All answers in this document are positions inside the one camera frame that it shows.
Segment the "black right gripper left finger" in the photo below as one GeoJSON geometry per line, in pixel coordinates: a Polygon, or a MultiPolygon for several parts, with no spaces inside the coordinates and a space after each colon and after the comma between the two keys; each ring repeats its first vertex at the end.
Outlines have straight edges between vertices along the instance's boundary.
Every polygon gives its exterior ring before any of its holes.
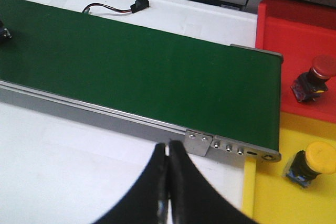
{"type": "Polygon", "coordinates": [[[167,223],[167,171],[165,144],[156,144],[150,160],[136,182],[95,223],[167,223]]]}

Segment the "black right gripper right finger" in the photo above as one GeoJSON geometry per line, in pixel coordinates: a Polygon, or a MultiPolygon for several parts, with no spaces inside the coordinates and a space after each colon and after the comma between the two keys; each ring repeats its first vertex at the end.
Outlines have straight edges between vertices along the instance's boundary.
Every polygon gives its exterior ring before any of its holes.
{"type": "Polygon", "coordinates": [[[169,183],[174,223],[255,223],[212,187],[180,141],[169,143],[169,183]]]}

